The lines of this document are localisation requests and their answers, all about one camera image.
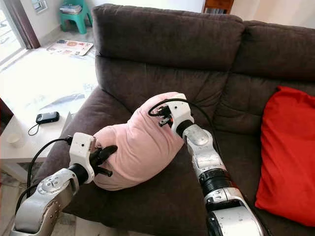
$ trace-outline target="sofa backrest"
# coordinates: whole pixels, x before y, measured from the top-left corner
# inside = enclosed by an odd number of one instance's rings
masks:
[[[315,30],[112,4],[93,17],[98,83],[132,112],[156,94],[183,92],[215,113],[218,129],[252,134],[277,85],[315,95]]]
[[[315,96],[315,29],[244,22],[242,43],[216,109],[215,125],[260,133],[265,104],[277,86]]]

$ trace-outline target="cable connector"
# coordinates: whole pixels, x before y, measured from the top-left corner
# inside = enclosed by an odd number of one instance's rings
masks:
[[[71,145],[72,140],[73,140],[73,137],[70,136],[70,135],[68,135],[68,136],[64,139],[64,141],[66,141],[68,145]]]

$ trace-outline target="pink pillow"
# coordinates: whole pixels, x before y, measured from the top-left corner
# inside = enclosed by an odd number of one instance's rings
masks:
[[[160,118],[150,117],[148,110],[176,94],[156,95],[138,108],[126,124],[107,126],[94,134],[98,147],[118,147],[101,166],[112,170],[113,175],[97,175],[97,186],[112,191],[135,186],[158,174],[173,160],[184,142],[168,125],[160,127]]]

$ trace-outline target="sunlight on floor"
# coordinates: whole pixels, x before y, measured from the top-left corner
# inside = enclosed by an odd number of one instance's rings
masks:
[[[92,29],[86,35],[61,32],[58,39],[93,42]],[[52,55],[49,45],[30,50],[0,73],[0,96],[14,114],[36,113],[52,103],[75,113],[96,87],[94,47],[79,57]]]

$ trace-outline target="red pillow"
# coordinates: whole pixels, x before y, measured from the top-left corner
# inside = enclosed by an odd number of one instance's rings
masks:
[[[315,97],[278,87],[261,126],[256,207],[315,227]]]

